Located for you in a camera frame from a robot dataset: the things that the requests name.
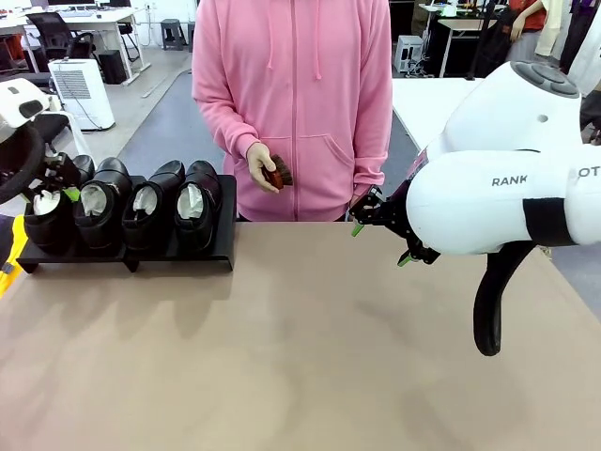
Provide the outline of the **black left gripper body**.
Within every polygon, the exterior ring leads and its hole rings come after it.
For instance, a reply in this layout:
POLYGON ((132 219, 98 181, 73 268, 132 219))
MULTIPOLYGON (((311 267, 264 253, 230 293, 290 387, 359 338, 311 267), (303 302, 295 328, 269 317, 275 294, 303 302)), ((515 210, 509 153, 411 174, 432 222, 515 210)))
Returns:
POLYGON ((81 174, 73 160, 64 152, 43 159, 43 179, 61 188, 79 187, 81 174))

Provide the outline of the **person's right hand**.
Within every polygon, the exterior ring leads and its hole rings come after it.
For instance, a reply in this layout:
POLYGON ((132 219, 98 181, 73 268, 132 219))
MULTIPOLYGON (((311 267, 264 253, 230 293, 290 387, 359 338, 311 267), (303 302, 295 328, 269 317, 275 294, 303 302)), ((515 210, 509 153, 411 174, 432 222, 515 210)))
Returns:
POLYGON ((279 193, 279 190, 269 183, 264 177, 263 170, 274 172, 276 164, 270 157, 270 151, 267 146, 260 142, 253 143, 246 152, 248 170, 253 181, 264 191, 279 193))

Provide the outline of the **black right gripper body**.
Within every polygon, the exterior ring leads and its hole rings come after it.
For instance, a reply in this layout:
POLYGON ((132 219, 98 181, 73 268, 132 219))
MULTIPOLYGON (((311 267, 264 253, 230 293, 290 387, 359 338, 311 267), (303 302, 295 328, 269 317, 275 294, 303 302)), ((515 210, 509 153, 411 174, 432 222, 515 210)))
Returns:
POLYGON ((408 185, 400 185, 393 194, 386 197, 379 187, 375 193, 380 201, 377 224, 385 226, 408 243, 421 244, 408 220, 407 199, 408 185))

